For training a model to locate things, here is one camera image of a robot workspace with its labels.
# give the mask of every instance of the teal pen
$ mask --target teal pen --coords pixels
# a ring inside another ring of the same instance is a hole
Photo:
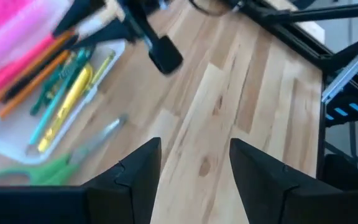
[[[39,137],[44,133],[44,129],[48,125],[49,120],[52,118],[53,112],[56,110],[56,107],[59,105],[59,102],[62,99],[63,95],[65,94],[66,89],[69,87],[70,81],[71,81],[71,76],[66,77],[64,79],[60,89],[58,90],[55,97],[53,97],[52,102],[50,102],[48,108],[46,109],[44,115],[42,116],[40,123],[38,124],[35,131],[31,135],[29,146],[36,144]]]

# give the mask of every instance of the scissor blade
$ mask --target scissor blade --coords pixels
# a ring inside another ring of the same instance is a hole
[[[107,125],[102,131],[94,135],[91,139],[87,140],[82,146],[73,151],[71,155],[70,164],[78,164],[85,160],[88,154],[99,149],[102,144],[122,125],[127,121],[128,116],[126,114],[121,115],[117,120]]]

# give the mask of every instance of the light wood surface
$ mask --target light wood surface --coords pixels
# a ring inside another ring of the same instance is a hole
[[[154,136],[162,138],[163,170],[152,223],[247,223],[230,138],[314,176],[321,97],[316,67],[246,16],[206,17],[174,1],[150,21],[176,43],[183,66],[164,77],[143,44],[127,46],[52,157],[121,113],[129,122],[70,184],[86,182]],[[0,168],[14,164],[0,156]]]

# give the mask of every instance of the black metal frame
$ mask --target black metal frame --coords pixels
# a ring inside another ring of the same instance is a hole
[[[358,17],[358,4],[291,12],[276,10],[264,0],[224,1],[233,8],[238,7],[241,13],[249,16],[295,52],[320,68],[323,72],[322,91],[336,77],[337,71],[345,67],[358,54],[358,42],[334,54],[324,44],[295,24],[295,22],[302,21]],[[351,103],[358,105],[358,74],[327,106],[324,103],[321,104],[317,178],[321,177],[320,167],[324,157],[325,127],[357,121],[358,111],[349,108]],[[338,114],[336,112],[338,108],[347,110],[347,116]],[[330,117],[335,119],[325,119],[326,114],[330,114]]]

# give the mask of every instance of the orange pencil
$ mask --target orange pencil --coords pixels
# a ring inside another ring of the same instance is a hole
[[[55,60],[44,68],[27,86],[23,88],[6,106],[0,111],[0,120],[10,114],[19,104],[21,104],[30,94],[61,64],[68,56],[69,50],[64,50]]]
[[[18,74],[10,84],[6,85],[3,89],[0,90],[0,100],[13,85],[15,85],[22,77],[30,74],[33,70],[35,70],[46,58],[56,52],[72,35],[74,35],[72,30],[66,31],[60,35],[48,49],[44,50],[25,69],[23,69],[23,71],[21,71],[20,74]]]

